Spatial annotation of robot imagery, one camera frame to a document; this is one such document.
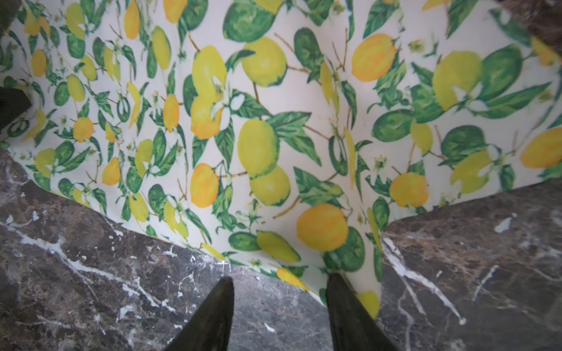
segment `lemon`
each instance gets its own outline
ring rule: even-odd
[[[367,290],[356,294],[356,296],[363,307],[365,307],[365,310],[369,312],[371,318],[375,319],[380,311],[380,298],[378,295],[372,290]]]
[[[191,202],[199,208],[207,208],[219,194],[219,176],[206,163],[200,163],[193,170],[189,183]]]
[[[201,243],[201,245],[207,249],[207,251],[209,251],[210,254],[212,254],[215,258],[218,258],[222,261],[225,260],[224,256],[218,252],[217,250],[215,250],[214,247],[212,247],[211,245],[207,244],[207,243]]]
[[[45,178],[51,178],[52,170],[49,169],[47,166],[52,167],[55,164],[55,156],[57,152],[55,149],[45,149],[41,150],[35,156],[35,167],[37,171],[41,173],[42,176]]]
[[[164,102],[164,127],[168,129],[170,133],[174,131],[174,128],[178,126],[179,123],[179,103],[175,95],[168,95],[166,101]]]
[[[107,166],[103,169],[102,173],[102,183],[105,185],[115,185],[119,183],[121,179],[121,169],[119,166],[119,160],[114,157],[109,161]]]
[[[35,50],[31,57],[31,69],[33,70],[33,75],[36,77],[42,77],[45,74],[45,69],[47,68],[47,56],[45,52],[41,49]]]
[[[150,163],[152,159],[152,149],[153,145],[150,139],[141,141],[137,147],[137,152],[135,153],[135,167],[141,178],[144,178],[147,171],[144,163]]]
[[[537,54],[542,66],[552,66],[554,63],[562,62],[560,56],[537,37],[531,38],[531,48]]]
[[[137,89],[137,87],[133,84],[133,82],[127,82],[127,90],[129,91],[129,93],[131,94],[131,97],[133,98],[133,101],[135,102],[135,105],[133,106],[133,111],[131,112],[131,121],[129,122],[129,128],[131,128],[133,126],[133,124],[135,124],[137,122],[137,119],[139,118],[139,115],[141,114],[141,94],[139,93],[139,90]],[[166,116],[166,103],[164,103],[164,116]]]
[[[193,60],[193,86],[197,94],[207,98],[208,101],[217,102],[221,99],[215,89],[212,78],[217,79],[224,86],[226,83],[226,66],[219,51],[214,46],[201,49]]]
[[[66,8],[66,26],[78,39],[84,40],[85,31],[80,25],[84,25],[84,11],[78,2],[73,2]]]
[[[33,128],[31,128],[25,135],[23,138],[21,138],[21,142],[26,142],[29,139],[35,138],[39,132],[41,132],[41,130],[43,129],[43,126],[45,125],[45,122],[47,122],[47,116],[45,116],[45,112],[43,112],[43,110],[37,110],[37,125],[35,125]]]
[[[301,256],[281,235],[272,231],[257,231],[257,244],[275,259],[294,264],[301,261]]]
[[[390,197],[400,207],[420,207],[429,199],[429,185],[424,176],[417,173],[403,173],[390,186]]]
[[[94,123],[87,117],[81,117],[74,123],[74,131],[72,134],[74,140],[83,143],[84,140],[89,140],[94,134]]]
[[[350,179],[351,179],[351,189],[355,185],[355,173],[357,173],[357,154],[355,152],[355,145],[353,143],[353,137],[348,128],[343,131],[346,137],[347,149],[349,150],[349,169],[350,169]]]
[[[125,19],[123,20],[123,28],[127,38],[133,40],[139,35],[141,30],[141,15],[136,0],[131,0],[129,7],[125,12]]]
[[[302,281],[297,278],[290,270],[286,268],[279,268],[277,269],[277,276],[279,279],[283,280],[286,283],[296,286],[297,288],[301,288],[304,291],[308,291],[308,287],[302,283]]]
[[[545,168],[562,161],[562,127],[537,135],[519,159],[527,168]]]
[[[89,81],[98,79],[94,61],[92,61],[89,56],[84,56],[84,58],[82,58],[82,62],[84,63],[84,66],[82,66],[80,70],[82,71],[84,77],[86,77]]]
[[[250,179],[250,189],[266,206],[281,206],[289,197],[291,183],[285,171],[277,166],[264,176]]]
[[[332,71],[330,71],[326,61],[320,65],[320,86],[326,102],[330,103],[330,100],[332,100],[336,112],[339,112],[339,96],[334,87]]]
[[[351,74],[367,82],[388,73],[397,52],[392,41],[388,34],[375,34],[363,40],[351,57]]]
[[[156,62],[158,62],[160,68],[167,70],[168,67],[170,67],[171,48],[168,37],[160,26],[156,26],[152,31],[152,45],[154,47]]]
[[[201,140],[210,139],[220,132],[220,120],[223,115],[221,108],[213,121],[211,109],[214,102],[203,96],[198,96],[191,104],[191,132]]]
[[[478,176],[482,169],[492,162],[487,150],[473,153],[459,162],[451,173],[451,185],[457,181],[462,182],[461,194],[470,194],[480,189],[488,182],[488,176]]]
[[[164,0],[164,13],[170,23],[177,24],[187,5],[187,0]]]
[[[427,123],[418,123],[414,118],[412,124],[410,125],[410,132],[412,133],[412,139],[414,144],[420,149],[421,155],[425,156],[433,146],[433,134],[431,133],[431,127]]]
[[[482,75],[482,60],[471,51],[453,51],[441,60],[433,74],[433,91],[443,110],[459,103],[453,86],[467,94],[474,89]]]
[[[238,135],[238,158],[250,178],[271,172],[279,159],[279,139],[273,127],[256,118],[244,123]]]
[[[71,74],[66,78],[66,82],[68,83],[68,89],[72,99],[76,102],[84,101],[86,95],[84,85],[80,79],[75,74]]]
[[[331,204],[307,209],[297,220],[297,237],[311,249],[333,251],[347,240],[349,227],[343,211]]]
[[[141,223],[148,221],[148,206],[140,193],[129,195],[129,206],[131,214],[137,221]]]
[[[244,72],[251,81],[259,86],[278,85],[287,72],[287,58],[275,41],[262,37],[247,43],[244,49],[255,54],[242,59]]]

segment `fabric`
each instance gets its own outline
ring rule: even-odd
[[[562,175],[560,57],[495,2],[27,1],[1,47],[39,186],[373,317],[388,223]]]

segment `green leaf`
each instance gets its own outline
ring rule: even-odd
[[[453,128],[445,135],[441,143],[441,152],[454,160],[451,165],[455,165],[465,157],[486,149],[487,146],[482,129],[466,125]]]
[[[55,105],[63,106],[69,100],[69,87],[65,81],[60,82],[55,89]]]
[[[63,178],[58,182],[58,191],[69,199],[73,198],[72,190],[74,190],[74,184],[72,184],[67,178]]]
[[[195,90],[195,85],[193,85],[193,76],[190,74],[183,81],[183,107],[188,116],[191,116],[191,105],[196,97],[197,90]]]
[[[511,165],[502,166],[500,171],[501,189],[505,192],[513,189],[514,182],[515,182],[515,171],[513,170],[513,167]]]
[[[164,205],[166,204],[166,194],[160,184],[153,185],[148,191],[148,204],[156,213],[160,220],[164,218]]]
[[[509,18],[509,21],[506,24],[502,24],[500,17],[501,12],[505,11],[500,8],[494,8],[489,10],[489,13],[492,15],[493,19],[496,21],[496,24],[501,28],[505,35],[509,38],[515,40],[521,45],[526,47],[531,46],[531,34],[527,30],[527,28],[513,16]]]
[[[254,42],[270,28],[275,15],[250,0],[238,0],[228,8],[223,22],[223,36],[235,42]]]
[[[244,102],[240,106],[239,109],[236,111],[232,111],[232,113],[244,117],[244,118],[259,118],[261,116],[271,116],[269,111],[262,106],[252,95],[241,92],[240,90],[234,89],[232,95],[234,97],[238,96],[239,94],[244,95]]]
[[[197,161],[199,161],[199,159],[203,155],[203,152],[205,151],[205,146],[207,146],[207,141],[208,139],[199,139],[198,137],[193,136],[193,141],[192,141],[193,167],[195,167]]]
[[[318,77],[312,79],[318,80],[320,78],[320,65],[324,62],[324,55],[312,30],[309,28],[297,30],[294,34],[294,52],[303,66],[312,72],[318,73]]]
[[[373,216],[375,218],[375,223],[380,230],[384,230],[388,225],[388,218],[390,217],[390,208],[386,200],[379,196],[378,199],[373,203]]]
[[[478,99],[489,101],[500,96],[519,77],[522,66],[521,50],[516,44],[489,54],[482,61],[482,91]]]
[[[447,39],[450,38],[463,21],[470,15],[470,12],[478,0],[453,0],[449,8],[449,26],[447,29]]]
[[[234,137],[232,119],[230,119],[228,127],[215,136],[216,146],[226,160],[226,169],[230,168],[230,161],[232,160],[232,153],[234,152]]]
[[[107,199],[105,192],[102,189],[94,189],[92,190],[94,197],[99,202],[99,206],[101,207],[104,214],[107,214]]]
[[[530,88],[495,98],[486,103],[488,111],[477,111],[477,114],[492,120],[506,118],[512,113],[529,105],[549,84],[550,83],[534,85]]]
[[[336,157],[336,138],[338,140],[337,145],[339,150],[339,158]],[[347,153],[345,146],[343,145],[343,140],[339,135],[337,137],[335,135],[332,135],[328,140],[328,152],[330,154],[330,161],[332,162],[332,166],[334,166],[336,172],[338,172],[342,176],[346,176],[348,172]]]
[[[228,237],[228,243],[233,249],[239,251],[248,252],[261,250],[260,246],[257,244],[257,236],[242,231],[231,234],[231,236]]]
[[[294,175],[298,192],[301,195],[301,202],[310,206],[330,203],[340,207],[337,198],[343,194],[343,191],[339,185],[330,181],[320,181],[312,174],[297,167],[294,167]]]
[[[355,89],[347,81],[342,82],[343,96],[346,97],[347,103],[350,105],[351,109],[351,129],[355,125],[355,119],[357,118],[357,96],[355,94]]]
[[[358,271],[365,262],[365,243],[361,234],[349,227],[346,242],[334,251],[325,252],[322,258],[329,270]]]
[[[383,0],[375,1],[373,5],[371,5],[371,9],[369,10],[369,14],[367,16],[367,24],[365,25],[365,31],[363,32],[363,39],[381,28],[392,16],[395,10],[396,7],[393,4],[389,5]]]
[[[411,110],[387,112],[373,125],[372,135],[381,142],[395,142],[410,134],[412,119],[414,114]]]
[[[205,236],[207,237],[207,240],[209,241],[210,244],[212,244],[212,239],[211,239],[211,235],[209,234],[209,231],[207,230],[207,228],[205,227],[205,225],[203,225],[203,223],[201,222],[201,219],[199,218],[199,216],[197,216],[195,214],[195,212],[191,211],[190,209],[187,209],[185,211],[185,214],[187,215],[187,218],[189,218],[189,220],[195,224],[203,234],[205,234]]]

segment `lemon print fabric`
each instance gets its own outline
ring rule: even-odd
[[[489,0],[39,0],[0,40],[32,102],[0,145],[295,293],[344,272],[375,318],[389,223],[562,176],[561,66]]]

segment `dark object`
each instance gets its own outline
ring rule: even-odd
[[[0,130],[31,107],[31,101],[20,89],[0,86]]]
[[[330,274],[326,300],[334,351],[398,351],[341,275]],[[234,286],[232,278],[225,277],[165,351],[226,351],[233,312]]]

